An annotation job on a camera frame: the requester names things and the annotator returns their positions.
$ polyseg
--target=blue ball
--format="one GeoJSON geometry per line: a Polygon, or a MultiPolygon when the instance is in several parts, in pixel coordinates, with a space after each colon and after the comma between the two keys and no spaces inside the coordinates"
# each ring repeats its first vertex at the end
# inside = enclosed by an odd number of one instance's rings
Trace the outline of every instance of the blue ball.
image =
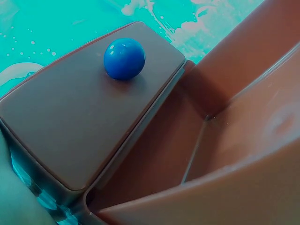
{"type": "Polygon", "coordinates": [[[130,80],[143,69],[146,61],[143,47],[131,38],[112,42],[104,53],[107,74],[116,80],[130,80]]]}

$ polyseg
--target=brown plastic surface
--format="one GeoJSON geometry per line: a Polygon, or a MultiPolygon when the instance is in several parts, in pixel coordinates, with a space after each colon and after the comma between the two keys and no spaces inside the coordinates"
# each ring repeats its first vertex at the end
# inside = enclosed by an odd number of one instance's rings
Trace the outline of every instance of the brown plastic surface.
{"type": "Polygon", "coordinates": [[[300,1],[265,0],[182,81],[206,112],[215,115],[300,40],[300,1]]]}
{"type": "Polygon", "coordinates": [[[0,117],[52,176],[70,190],[82,190],[184,61],[162,37],[135,22],[37,72],[1,100],[0,117]],[[103,66],[106,47],[118,38],[133,38],[145,49],[144,69],[129,82],[109,78],[103,66]]]}
{"type": "Polygon", "coordinates": [[[207,122],[188,177],[201,178],[98,215],[122,225],[299,224],[299,61],[298,47],[207,122]]]}
{"type": "Polygon", "coordinates": [[[203,119],[177,87],[89,208],[131,201],[179,185],[199,137],[203,119]]]}

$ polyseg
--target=turquoise floor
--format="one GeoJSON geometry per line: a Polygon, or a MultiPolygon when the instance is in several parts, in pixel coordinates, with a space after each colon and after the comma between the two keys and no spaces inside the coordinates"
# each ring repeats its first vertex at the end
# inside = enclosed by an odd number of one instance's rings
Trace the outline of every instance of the turquoise floor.
{"type": "Polygon", "coordinates": [[[263,0],[0,0],[0,96],[134,20],[198,62],[263,0]]]}

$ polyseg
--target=ball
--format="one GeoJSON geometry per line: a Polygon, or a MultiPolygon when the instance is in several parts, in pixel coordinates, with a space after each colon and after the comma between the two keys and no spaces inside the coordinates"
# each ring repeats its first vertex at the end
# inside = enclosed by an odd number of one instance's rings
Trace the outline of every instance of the ball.
{"type": "Polygon", "coordinates": [[[146,55],[143,47],[131,38],[112,42],[104,53],[107,74],[116,80],[130,80],[143,69],[146,55]]]}

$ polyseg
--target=brown plastic wall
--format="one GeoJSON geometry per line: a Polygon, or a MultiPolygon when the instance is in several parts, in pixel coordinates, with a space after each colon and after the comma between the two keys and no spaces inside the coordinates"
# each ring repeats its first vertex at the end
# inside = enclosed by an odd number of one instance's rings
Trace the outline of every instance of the brown plastic wall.
{"type": "Polygon", "coordinates": [[[208,115],[297,44],[300,1],[265,0],[186,76],[182,87],[208,115]]]}

